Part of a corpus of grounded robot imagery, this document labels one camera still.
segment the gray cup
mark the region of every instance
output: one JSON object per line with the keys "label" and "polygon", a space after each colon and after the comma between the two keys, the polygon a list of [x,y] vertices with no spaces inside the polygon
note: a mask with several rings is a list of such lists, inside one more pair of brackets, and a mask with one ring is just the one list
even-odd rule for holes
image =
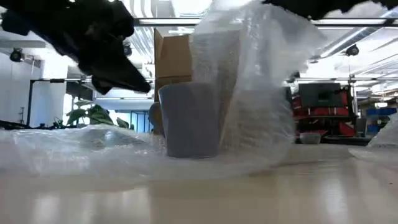
{"label": "gray cup", "polygon": [[218,113],[214,86],[178,83],[159,90],[167,155],[213,157],[218,152]]}

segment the blue object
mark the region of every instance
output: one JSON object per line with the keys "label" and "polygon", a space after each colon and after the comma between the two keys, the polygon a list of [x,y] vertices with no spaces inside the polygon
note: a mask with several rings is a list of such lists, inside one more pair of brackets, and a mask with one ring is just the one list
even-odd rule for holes
{"label": "blue object", "polygon": [[366,110],[366,116],[382,115],[388,116],[397,113],[397,108],[380,108]]}
{"label": "blue object", "polygon": [[379,126],[378,125],[368,125],[368,133],[378,133]]}

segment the computer monitor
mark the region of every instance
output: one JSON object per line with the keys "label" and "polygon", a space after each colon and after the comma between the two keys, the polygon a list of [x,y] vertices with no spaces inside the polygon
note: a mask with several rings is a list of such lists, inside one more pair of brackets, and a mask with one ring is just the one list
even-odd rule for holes
{"label": "computer monitor", "polygon": [[298,93],[304,108],[344,107],[340,95],[340,83],[299,84]]}

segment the crumpled plastic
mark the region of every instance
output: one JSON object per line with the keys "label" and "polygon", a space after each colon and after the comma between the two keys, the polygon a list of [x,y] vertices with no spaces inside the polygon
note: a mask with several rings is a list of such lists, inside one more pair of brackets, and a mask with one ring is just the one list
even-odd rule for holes
{"label": "crumpled plastic", "polygon": [[134,181],[212,179],[278,164],[294,140],[282,89],[323,43],[309,21],[252,1],[219,11],[214,3],[192,35],[193,79],[214,83],[220,151],[206,159],[166,156],[162,136],[115,126],[0,131],[0,168],[40,176],[89,175]]}
{"label": "crumpled plastic", "polygon": [[349,152],[368,162],[398,170],[398,114],[390,116],[390,121],[372,138],[366,147],[349,149]]}

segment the security camera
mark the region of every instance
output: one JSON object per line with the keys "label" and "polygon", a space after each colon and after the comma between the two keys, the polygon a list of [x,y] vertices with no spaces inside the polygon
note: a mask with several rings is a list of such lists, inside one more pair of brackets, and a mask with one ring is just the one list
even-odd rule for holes
{"label": "security camera", "polygon": [[132,50],[131,50],[130,44],[124,44],[123,49],[124,49],[125,56],[128,57],[128,56],[132,55]]}
{"label": "security camera", "polygon": [[294,83],[294,81],[296,80],[296,78],[300,78],[300,72],[296,71],[294,73],[292,73],[289,77],[288,80],[286,80],[287,83]]}
{"label": "security camera", "polygon": [[25,55],[22,53],[22,49],[15,48],[10,55],[10,60],[13,62],[23,62],[25,60]]}
{"label": "security camera", "polygon": [[356,46],[356,44],[352,45],[351,47],[348,47],[346,50],[346,55],[347,56],[355,56],[359,54],[359,48]]}

